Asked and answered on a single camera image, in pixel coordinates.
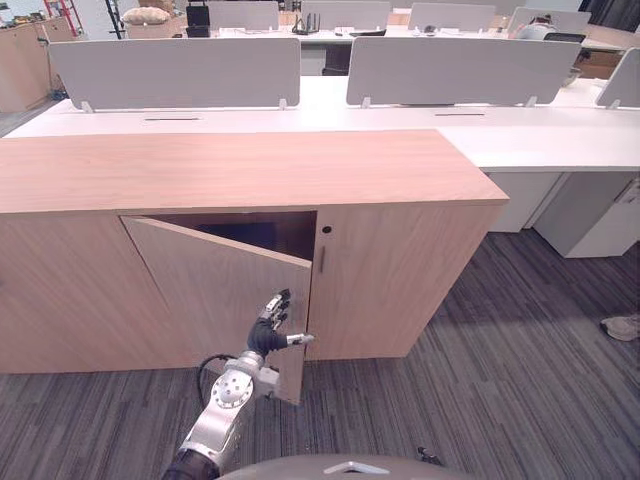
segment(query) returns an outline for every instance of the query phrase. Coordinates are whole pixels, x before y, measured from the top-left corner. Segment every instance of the cabinet door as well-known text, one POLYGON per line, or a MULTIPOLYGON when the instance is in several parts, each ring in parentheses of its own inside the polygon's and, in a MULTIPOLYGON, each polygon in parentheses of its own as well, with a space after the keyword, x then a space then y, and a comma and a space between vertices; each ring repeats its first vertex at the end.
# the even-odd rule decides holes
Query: cabinet door
POLYGON ((318 210, 309 359, 405 356, 499 206, 318 210))
MULTIPOLYGON (((174 316, 176 339, 194 363, 214 353, 239 354, 264 304, 291 290, 282 333, 307 326, 311 262, 159 220, 123 217, 174 316)), ((304 350, 272 353, 281 398, 297 403, 304 350)))
POLYGON ((169 320, 117 216, 0 218, 0 372, 176 366, 169 320))

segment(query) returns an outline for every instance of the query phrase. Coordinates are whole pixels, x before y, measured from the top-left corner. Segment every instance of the white shoe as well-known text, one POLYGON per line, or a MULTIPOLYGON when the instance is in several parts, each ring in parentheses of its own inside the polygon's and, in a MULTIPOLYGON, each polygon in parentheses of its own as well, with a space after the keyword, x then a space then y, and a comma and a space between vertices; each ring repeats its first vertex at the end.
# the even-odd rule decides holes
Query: white shoe
POLYGON ((640 316, 605 318, 600 322, 600 328, 616 340, 630 342, 640 337, 640 316))

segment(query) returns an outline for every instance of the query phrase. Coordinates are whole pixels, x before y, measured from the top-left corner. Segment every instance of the gray partition panel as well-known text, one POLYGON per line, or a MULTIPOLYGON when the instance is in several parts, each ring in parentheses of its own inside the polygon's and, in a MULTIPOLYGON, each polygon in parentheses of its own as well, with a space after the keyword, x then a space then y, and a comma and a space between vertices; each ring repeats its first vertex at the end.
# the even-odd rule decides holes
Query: gray partition panel
POLYGON ((353 27, 362 30, 387 28, 391 3, 368 1, 313 1, 303 0, 302 18, 314 13, 320 15, 320 28, 353 27))
POLYGON ((620 107, 640 107, 640 48, 627 50, 596 98, 596 103, 604 107, 618 101, 620 107))
POLYGON ((207 2, 211 29, 278 29, 278 2, 207 2))
POLYGON ((359 37, 347 103, 550 103, 579 52, 569 42, 359 37))
POLYGON ((94 109, 271 107, 300 99, 297 38, 52 43, 73 104, 94 109))
POLYGON ((582 0, 527 0, 524 6, 527 8, 577 12, 581 3, 582 0))
POLYGON ((463 31, 488 30, 496 7, 493 5, 462 5, 456 3, 414 3, 409 28, 423 30, 427 25, 438 28, 458 28, 463 31))
MULTIPOLYGON (((393 8, 411 8, 416 0, 391 0, 393 8)), ((524 5, 526 0, 429 0, 429 3, 458 3, 464 5, 493 5, 496 15, 513 14, 516 7, 524 5)))
POLYGON ((561 33, 582 33, 587 28, 591 12, 560 12, 558 10, 540 10, 518 7, 509 21, 507 31, 513 32, 520 25, 528 25, 534 17, 551 15, 551 23, 561 33))

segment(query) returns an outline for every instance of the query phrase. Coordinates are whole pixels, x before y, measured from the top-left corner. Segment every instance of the gray carpet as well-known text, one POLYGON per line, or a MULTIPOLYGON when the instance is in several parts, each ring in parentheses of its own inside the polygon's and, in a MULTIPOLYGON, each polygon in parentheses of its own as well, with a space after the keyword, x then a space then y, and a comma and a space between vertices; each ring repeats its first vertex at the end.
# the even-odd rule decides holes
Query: gray carpet
MULTIPOLYGON (((234 464, 422 445, 481 478, 640 477, 639 342, 598 328, 638 311, 639 255, 488 235, 407 358, 309 363, 234 464)), ((157 478, 197 415, 192 370, 0 376, 0 478, 157 478)))

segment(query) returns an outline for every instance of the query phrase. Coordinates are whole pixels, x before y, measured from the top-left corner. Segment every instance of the open cabinet door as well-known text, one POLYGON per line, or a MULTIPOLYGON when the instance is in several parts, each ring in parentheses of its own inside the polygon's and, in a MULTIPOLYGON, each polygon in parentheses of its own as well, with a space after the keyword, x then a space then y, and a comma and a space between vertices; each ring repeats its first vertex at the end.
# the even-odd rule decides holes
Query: open cabinet door
MULTIPOLYGON (((306 330, 310 261, 159 220, 122 219, 169 306, 176 343, 193 365, 245 350, 258 313, 285 288, 291 306, 279 331, 306 330)), ((303 360, 301 347, 269 355, 267 362, 280 369, 280 398, 299 402, 303 360)))

